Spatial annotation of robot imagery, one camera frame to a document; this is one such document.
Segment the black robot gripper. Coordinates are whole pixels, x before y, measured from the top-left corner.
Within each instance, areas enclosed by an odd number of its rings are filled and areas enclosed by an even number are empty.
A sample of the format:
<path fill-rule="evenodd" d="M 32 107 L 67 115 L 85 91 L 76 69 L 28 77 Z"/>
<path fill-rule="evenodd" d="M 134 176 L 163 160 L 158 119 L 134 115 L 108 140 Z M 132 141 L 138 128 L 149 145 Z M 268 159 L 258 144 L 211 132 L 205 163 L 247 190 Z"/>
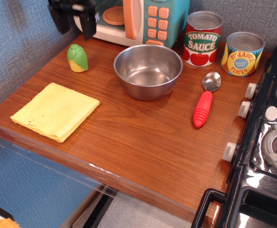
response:
<path fill-rule="evenodd" d="M 49 0 L 48 7 L 52 19 L 61 34 L 71 29 L 69 15 L 79 16 L 85 40 L 89 40 L 97 31 L 97 19 L 93 0 Z"/>

